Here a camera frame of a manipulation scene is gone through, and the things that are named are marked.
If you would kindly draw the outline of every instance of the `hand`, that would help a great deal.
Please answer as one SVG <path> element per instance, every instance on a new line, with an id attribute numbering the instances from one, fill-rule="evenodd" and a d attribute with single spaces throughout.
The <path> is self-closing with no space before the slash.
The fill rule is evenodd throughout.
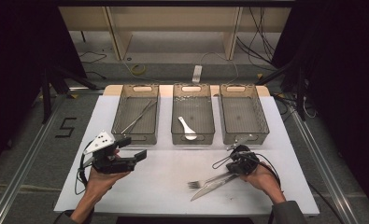
<path id="1" fill-rule="evenodd" d="M 265 167 L 258 165 L 250 175 L 241 175 L 240 178 L 249 182 L 254 188 L 262 190 L 273 204 L 286 202 L 277 180 Z"/>
<path id="2" fill-rule="evenodd" d="M 130 174 L 130 172 L 105 175 L 98 173 L 92 167 L 85 194 L 79 201 L 76 210 L 70 218 L 77 223 L 82 223 L 94 206 L 102 199 L 108 190 L 111 189 L 117 180 L 126 177 L 128 174 Z"/>

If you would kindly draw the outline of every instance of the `person's right hand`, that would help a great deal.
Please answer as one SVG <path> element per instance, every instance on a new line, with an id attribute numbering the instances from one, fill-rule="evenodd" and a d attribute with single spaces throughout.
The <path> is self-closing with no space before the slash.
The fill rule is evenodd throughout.
<path id="1" fill-rule="evenodd" d="M 273 204 L 286 202 L 277 180 L 265 167 L 258 165 L 250 175 L 241 175 L 240 178 L 249 182 L 254 188 L 262 190 Z"/>

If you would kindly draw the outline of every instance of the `floor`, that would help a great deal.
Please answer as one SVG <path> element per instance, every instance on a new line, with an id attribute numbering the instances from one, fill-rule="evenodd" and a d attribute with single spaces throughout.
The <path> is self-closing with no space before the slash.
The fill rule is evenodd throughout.
<path id="1" fill-rule="evenodd" d="M 125 60 L 119 62 L 115 58 L 109 35 L 106 33 L 85 32 L 86 42 L 82 40 L 80 32 L 71 32 L 73 42 L 76 45 L 80 59 L 84 62 L 84 68 L 88 73 L 88 80 L 101 88 L 109 84 L 124 84 L 127 82 L 149 82 L 150 79 L 171 83 L 175 81 L 192 80 L 193 67 L 201 63 L 203 73 L 201 82 L 225 82 L 235 79 L 241 82 L 255 82 L 257 75 L 267 76 L 272 69 L 260 60 L 248 59 L 248 55 L 239 48 L 235 49 L 234 59 L 225 61 L 223 45 L 219 33 L 138 33 L 133 36 Z M 241 39 L 249 43 L 252 34 L 240 34 Z M 279 34 L 268 34 L 272 46 L 275 46 Z M 266 57 L 260 39 L 254 43 L 256 51 Z M 125 64 L 144 64 L 146 73 L 141 78 L 129 74 Z M 279 93 L 281 78 L 270 83 L 267 87 L 271 93 Z M 53 94 L 52 102 L 56 110 L 56 116 L 50 126 L 41 124 L 43 119 L 42 98 L 35 99 L 32 108 L 22 126 L 12 136 L 12 146 L 0 157 L 0 198 L 5 195 L 11 180 L 17 175 L 19 167 L 30 164 L 29 169 L 23 174 L 21 187 L 11 203 L 7 204 L 8 212 L 4 214 L 4 223 L 51 223 L 57 217 L 53 212 L 54 204 L 59 198 L 60 190 L 64 184 L 67 172 L 78 151 L 78 146 L 84 134 L 88 121 L 92 115 L 92 109 L 101 92 L 79 91 L 83 89 L 78 83 L 67 80 L 73 89 L 69 96 Z M 277 101 L 281 117 L 288 131 L 291 143 L 297 158 L 301 164 L 305 178 L 317 189 L 334 209 L 345 213 L 337 207 L 339 204 L 331 192 L 331 183 L 326 181 L 318 165 L 312 148 L 320 151 L 322 158 L 331 171 L 335 186 L 339 187 L 343 196 L 347 199 L 351 208 L 353 222 L 369 223 L 369 201 L 362 192 L 361 187 L 353 178 L 350 170 L 345 165 L 339 152 L 334 146 L 334 141 L 329 135 L 319 116 L 310 118 L 315 111 L 310 108 L 310 116 L 306 118 L 305 125 L 309 128 L 307 134 L 312 134 L 315 143 L 307 142 L 301 127 L 303 122 L 298 122 L 295 113 Z M 65 120 L 65 126 L 74 127 L 69 137 L 57 137 L 68 135 L 67 130 L 61 130 Z M 45 130 L 46 134 L 40 136 L 39 130 Z M 31 160 L 27 160 L 28 151 L 38 148 Z M 320 210 L 316 217 L 308 217 L 309 223 L 339 223 L 337 217 L 327 206 L 321 197 L 312 190 L 315 201 Z M 97 215 L 93 223 L 115 223 L 116 217 Z M 254 223 L 266 223 L 267 217 L 252 217 Z"/>

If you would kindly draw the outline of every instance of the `knife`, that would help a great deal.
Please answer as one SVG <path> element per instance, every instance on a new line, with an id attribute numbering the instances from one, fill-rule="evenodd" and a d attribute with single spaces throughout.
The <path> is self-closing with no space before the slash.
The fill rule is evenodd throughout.
<path id="1" fill-rule="evenodd" d="M 193 200 L 196 200 L 202 196 L 204 196 L 205 194 L 223 186 L 224 184 L 230 182 L 231 180 L 237 178 L 239 175 L 230 175 L 229 177 L 219 180 L 219 181 L 214 181 L 214 182 L 210 182 L 208 184 L 206 184 L 203 188 L 201 188 L 201 190 L 199 190 L 195 195 L 193 195 L 191 202 Z"/>

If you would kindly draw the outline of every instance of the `metal utensil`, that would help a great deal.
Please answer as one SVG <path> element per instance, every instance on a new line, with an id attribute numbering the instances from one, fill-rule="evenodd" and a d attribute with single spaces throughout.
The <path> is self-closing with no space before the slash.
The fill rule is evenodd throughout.
<path id="1" fill-rule="evenodd" d="M 200 189 L 202 188 L 205 184 L 209 183 L 210 181 L 213 181 L 213 180 L 217 180 L 217 179 L 220 179 L 220 178 L 223 178 L 227 175 L 231 175 L 230 172 L 227 172 L 227 173 L 224 173 L 224 174 L 221 174 L 221 175 L 216 175 L 216 176 L 213 176 L 207 180 L 197 180 L 197 181 L 192 181 L 192 182 L 188 182 L 188 187 L 190 189 Z"/>
<path id="2" fill-rule="evenodd" d="M 146 107 L 144 107 L 143 111 L 141 111 L 141 113 L 138 115 L 138 117 L 132 122 L 130 123 L 125 129 L 123 129 L 123 131 L 121 133 L 125 133 L 125 131 L 127 131 L 129 128 L 131 128 L 129 130 L 129 132 L 133 129 L 133 127 L 135 126 L 135 124 L 146 114 L 146 112 L 153 106 L 155 105 L 155 103 L 157 103 L 156 100 L 149 100 L 149 103 L 146 105 Z"/>
<path id="3" fill-rule="evenodd" d="M 178 117 L 178 120 L 180 120 L 184 127 L 185 138 L 187 138 L 187 140 L 195 140 L 196 132 L 187 125 L 183 117 Z"/>
<path id="4" fill-rule="evenodd" d="M 214 182 L 210 182 L 208 184 L 206 184 L 203 188 L 201 188 L 201 190 L 199 190 L 191 199 L 191 202 L 193 200 L 196 200 L 202 196 L 204 196 L 205 194 L 223 186 L 224 184 L 230 182 L 231 180 L 237 178 L 239 175 L 231 175 L 225 179 L 219 180 L 219 181 L 214 181 Z"/>

